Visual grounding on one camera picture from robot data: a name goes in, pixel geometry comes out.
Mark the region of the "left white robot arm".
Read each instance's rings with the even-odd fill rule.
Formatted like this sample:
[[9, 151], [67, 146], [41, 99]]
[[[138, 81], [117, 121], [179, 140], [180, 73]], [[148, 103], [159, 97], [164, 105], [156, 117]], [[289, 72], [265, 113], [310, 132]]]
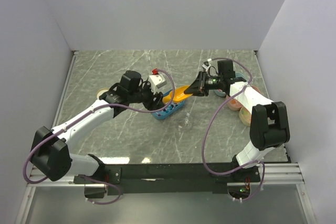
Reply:
[[74, 118], [51, 130], [41, 127], [35, 134], [29, 161], [53, 182], [67, 174], [86, 175], [93, 183], [101, 182], [105, 176], [104, 162], [92, 154], [75, 155], [71, 150], [79, 140], [127, 110], [130, 104], [143, 104], [146, 113], [162, 110], [165, 104], [159, 88], [164, 85], [165, 77], [156, 70], [146, 80], [136, 71], [126, 71], [119, 82]]

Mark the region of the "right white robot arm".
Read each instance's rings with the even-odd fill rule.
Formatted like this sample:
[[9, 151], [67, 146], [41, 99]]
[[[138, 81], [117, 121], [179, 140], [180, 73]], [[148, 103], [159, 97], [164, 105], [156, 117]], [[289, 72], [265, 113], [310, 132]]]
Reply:
[[232, 179], [241, 182], [248, 175], [248, 168], [262, 163], [263, 157], [273, 149], [290, 140], [287, 108], [283, 102], [274, 102], [257, 92], [251, 85], [252, 79], [237, 77], [234, 71], [236, 60], [217, 58], [216, 76], [210, 76], [208, 69], [212, 59], [204, 63], [204, 71], [198, 73], [194, 82], [186, 88], [184, 94], [203, 97], [211, 90], [221, 90], [228, 97], [216, 110], [220, 110], [231, 100], [239, 102], [251, 114], [249, 129], [250, 141], [233, 158], [234, 166], [227, 172], [211, 170], [202, 153], [205, 169], [216, 176], [231, 175]]

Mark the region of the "blue lollipop tray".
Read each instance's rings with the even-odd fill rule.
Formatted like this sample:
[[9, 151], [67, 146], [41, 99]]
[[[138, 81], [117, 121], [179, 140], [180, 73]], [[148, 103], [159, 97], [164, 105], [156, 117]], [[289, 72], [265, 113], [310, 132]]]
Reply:
[[151, 115], [157, 120], [164, 120], [171, 116], [173, 113], [177, 112], [181, 109], [185, 104], [185, 100], [180, 102], [171, 102], [170, 105], [165, 109], [159, 112], [151, 113]]

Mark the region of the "yellow plastic scoop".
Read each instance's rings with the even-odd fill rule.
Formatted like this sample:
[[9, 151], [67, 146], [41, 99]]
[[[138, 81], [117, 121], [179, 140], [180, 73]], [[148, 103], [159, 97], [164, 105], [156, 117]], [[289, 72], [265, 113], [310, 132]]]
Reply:
[[187, 98], [191, 97], [191, 94], [184, 94], [184, 90], [188, 87], [186, 86], [181, 86], [179, 88], [176, 88], [173, 94], [173, 91], [169, 91], [168, 94], [163, 95], [163, 103], [167, 104], [171, 99], [173, 102], [180, 102], [183, 100], [186, 100]]

